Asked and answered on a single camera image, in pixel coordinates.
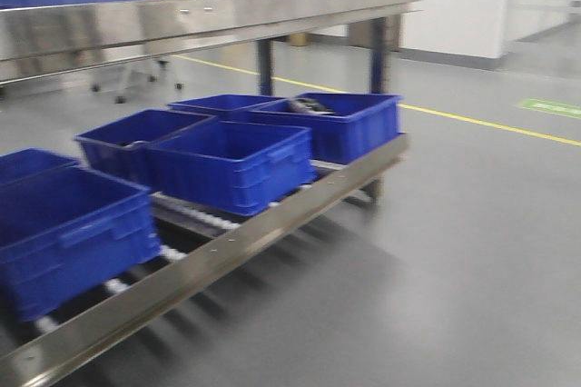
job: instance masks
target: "yellow floor line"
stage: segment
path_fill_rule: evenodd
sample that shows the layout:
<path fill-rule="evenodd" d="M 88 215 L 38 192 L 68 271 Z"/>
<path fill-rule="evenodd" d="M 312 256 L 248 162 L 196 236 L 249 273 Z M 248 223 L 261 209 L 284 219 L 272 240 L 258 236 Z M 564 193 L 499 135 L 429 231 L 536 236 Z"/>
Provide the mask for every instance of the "yellow floor line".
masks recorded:
<path fill-rule="evenodd" d="M 187 55 L 175 55 L 175 57 L 179 57 L 179 58 L 181 58 L 183 60 L 188 60 L 190 62 L 199 63 L 201 65 L 208 65 L 208 66 L 213 66 L 213 67 L 219 67 L 220 69 L 226 69 L 228 71 L 239 72 L 241 74 L 258 75 L 257 72 L 251 71 L 250 69 L 242 69 L 240 67 L 228 66 L 226 64 L 208 62 L 206 60 L 201 60 L 199 58 L 188 57 Z M 334 93 L 339 93 L 339 94 L 344 94 L 345 93 L 344 90 L 334 89 L 332 87 L 327 87 L 327 86 L 324 86 L 324 85 L 316 85 L 316 84 L 310 84 L 310 83 L 303 83 L 302 81 L 290 80 L 288 78 L 281 78 L 279 76 L 273 76 L 272 79 L 275 80 L 275 81 L 278 81 L 280 83 L 300 85 L 302 87 L 308 87 L 310 89 L 321 90 L 323 92 L 334 92 Z M 418 107 L 416 105 L 400 104 L 399 106 L 401 108 L 405 108 L 405 109 L 408 109 L 408 110 L 413 110 L 413 111 L 416 111 L 416 112 L 427 113 L 427 114 L 434 114 L 436 116 L 447 117 L 448 119 L 455 119 L 457 121 L 468 122 L 470 124 L 488 126 L 490 128 L 496 128 L 498 130 L 509 131 L 511 133 L 517 133 L 517 134 L 522 134 L 522 135 L 528 135 L 530 137 L 536 137 L 538 139 L 550 140 L 550 141 L 553 141 L 553 142 L 559 142 L 561 144 L 572 144 L 573 146 L 581 146 L 581 142 L 579 142 L 577 140 L 566 139 L 565 137 L 559 137 L 559 136 L 556 136 L 556 135 L 538 133 L 536 131 L 530 131 L 530 130 L 525 130 L 525 129 L 522 129 L 522 128 L 516 128 L 515 126 L 509 126 L 509 125 L 503 125 L 503 124 L 495 124 L 493 122 L 482 121 L 480 119 L 475 119 L 473 117 L 466 117 L 466 116 L 461 116 L 459 114 L 452 114 L 452 113 L 448 113 L 448 112 L 442 112 L 442 111 L 439 111 L 439 110 L 433 110 L 431 108 Z"/>

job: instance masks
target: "green floor sign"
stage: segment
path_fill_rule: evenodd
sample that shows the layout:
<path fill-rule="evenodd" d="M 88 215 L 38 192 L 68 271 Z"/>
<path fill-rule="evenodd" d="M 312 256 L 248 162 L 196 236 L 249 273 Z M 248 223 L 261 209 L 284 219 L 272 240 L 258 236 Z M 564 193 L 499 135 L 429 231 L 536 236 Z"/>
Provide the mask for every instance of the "green floor sign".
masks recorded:
<path fill-rule="evenodd" d="M 538 112 L 560 114 L 561 116 L 581 119 L 581 105 L 553 103 L 542 99 L 526 99 L 518 106 L 521 108 L 528 108 L 529 110 L 537 110 Z"/>

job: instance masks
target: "metal shelf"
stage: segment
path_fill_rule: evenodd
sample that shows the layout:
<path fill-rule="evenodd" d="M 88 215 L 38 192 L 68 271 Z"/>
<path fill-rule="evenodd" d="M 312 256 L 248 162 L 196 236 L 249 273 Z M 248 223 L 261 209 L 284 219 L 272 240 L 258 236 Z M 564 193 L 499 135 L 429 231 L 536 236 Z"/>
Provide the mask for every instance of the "metal shelf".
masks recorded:
<path fill-rule="evenodd" d="M 369 87 L 372 93 L 385 93 L 385 17 L 410 11 L 415 1 L 145 0 L 4 10 L 0 84 L 258 40 L 261 90 L 273 94 L 269 39 L 371 20 Z M 161 268 L 158 262 L 154 272 L 147 271 L 122 293 L 99 300 L 0 358 L 0 385 L 52 385 L 353 192 L 362 189 L 377 199 L 379 177 L 408 145 L 402 134 L 349 165 L 313 162 L 319 181 L 264 213 L 225 225 L 235 229 L 196 221 L 154 196 L 159 222 L 210 241 L 182 258 L 161 261 Z"/>
<path fill-rule="evenodd" d="M 142 0 L 0 11 L 0 84 L 366 21 L 418 0 Z"/>
<path fill-rule="evenodd" d="M 292 194 L 278 206 L 204 244 L 182 260 L 146 276 L 123 293 L 9 353 L 0 359 L 0 385 L 41 387 L 59 381 L 371 183 L 397 162 L 408 145 L 408 137 L 400 135 L 353 164 L 323 176 L 311 188 Z M 184 231 L 197 233 L 198 227 L 184 225 L 183 216 L 177 212 L 166 211 L 158 217 L 179 224 Z"/>

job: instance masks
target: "floor marking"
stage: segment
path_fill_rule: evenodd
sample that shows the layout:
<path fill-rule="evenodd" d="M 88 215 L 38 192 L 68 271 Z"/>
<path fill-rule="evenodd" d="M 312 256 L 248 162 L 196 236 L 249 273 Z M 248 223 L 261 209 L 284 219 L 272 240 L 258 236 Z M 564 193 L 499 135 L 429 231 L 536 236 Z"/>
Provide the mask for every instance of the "floor marking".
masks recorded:
<path fill-rule="evenodd" d="M 199 63 L 201 65 L 208 65 L 208 66 L 218 67 L 220 69 L 225 69 L 225 70 L 228 70 L 228 71 L 239 72 L 241 74 L 258 75 L 258 72 L 251 71 L 250 69 L 242 69 L 240 67 L 228 66 L 226 64 L 208 62 L 206 60 L 201 60 L 201 59 L 198 59 L 198 58 L 188 57 L 187 55 L 175 55 L 175 57 L 181 58 L 183 60 L 188 60 L 190 62 Z M 324 85 L 316 85 L 316 84 L 310 84 L 310 83 L 303 83 L 302 81 L 290 80 L 288 78 L 282 78 L 282 77 L 279 77 L 279 76 L 273 76 L 272 79 L 274 81 L 278 81 L 278 82 L 281 82 L 281 83 L 300 85 L 302 87 L 308 87 L 310 89 L 321 90 L 323 92 L 333 92 L 333 93 L 338 93 L 338 94 L 345 94 L 346 93 L 344 90 L 335 89 L 335 88 L 327 87 L 327 86 L 324 86 Z M 537 139 L 550 140 L 552 142 L 558 142 L 560 144 L 571 144 L 573 146 L 581 146 L 581 142 L 579 142 L 577 140 L 566 139 L 565 137 L 559 137 L 557 135 L 538 133 L 536 131 L 525 130 L 523 128 L 516 128 L 515 126 L 509 126 L 509 125 L 503 125 L 503 124 L 496 124 L 494 122 L 483 121 L 483 120 L 476 119 L 476 118 L 473 118 L 473 117 L 467 117 L 467 116 L 461 116 L 459 114 L 452 114 L 452 113 L 448 113 L 448 112 L 442 112 L 440 110 L 434 110 L 434 109 L 431 109 L 431 108 L 418 107 L 416 105 L 399 104 L 399 106 L 401 108 L 405 108 L 407 110 L 413 110 L 413 111 L 416 111 L 416 112 L 421 112 L 421 113 L 426 113 L 426 114 L 434 114 L 436 116 L 447 117 L 448 119 L 454 119 L 456 121 L 467 122 L 469 124 L 476 124 L 476 125 L 481 125 L 481 126 L 487 126 L 487 127 L 490 127 L 490 128 L 496 128 L 498 130 L 509 131 L 511 133 L 528 135 L 530 137 L 536 137 Z"/>
<path fill-rule="evenodd" d="M 581 119 L 581 106 L 579 105 L 554 103 L 544 99 L 525 99 L 518 103 L 517 107 Z"/>

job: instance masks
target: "gray floor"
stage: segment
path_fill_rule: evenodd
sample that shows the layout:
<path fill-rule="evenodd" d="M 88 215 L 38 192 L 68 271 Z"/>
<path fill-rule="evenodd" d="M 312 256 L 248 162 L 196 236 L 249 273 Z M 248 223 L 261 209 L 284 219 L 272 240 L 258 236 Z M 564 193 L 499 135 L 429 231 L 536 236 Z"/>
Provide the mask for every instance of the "gray floor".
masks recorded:
<path fill-rule="evenodd" d="M 252 54 L 192 56 L 254 69 Z M 279 76 L 366 88 L 365 50 L 276 55 Z M 88 73 L 14 86 L 0 151 L 78 154 L 71 136 L 137 109 L 255 92 L 253 75 L 172 63 L 182 95 L 143 80 L 126 105 L 91 94 Z M 407 104 L 581 141 L 581 120 L 516 107 L 581 104 L 575 82 L 400 60 L 393 73 Z M 581 148 L 414 110 L 402 125 L 412 149 L 378 210 L 341 203 L 60 385 L 577 387 Z"/>
<path fill-rule="evenodd" d="M 503 68 L 510 72 L 540 74 L 565 80 L 581 80 L 581 62 L 578 52 L 581 48 L 581 18 L 549 31 L 541 36 L 530 36 L 526 41 L 536 44 L 542 55 L 508 54 Z M 577 51 L 577 58 L 571 58 L 571 50 Z"/>

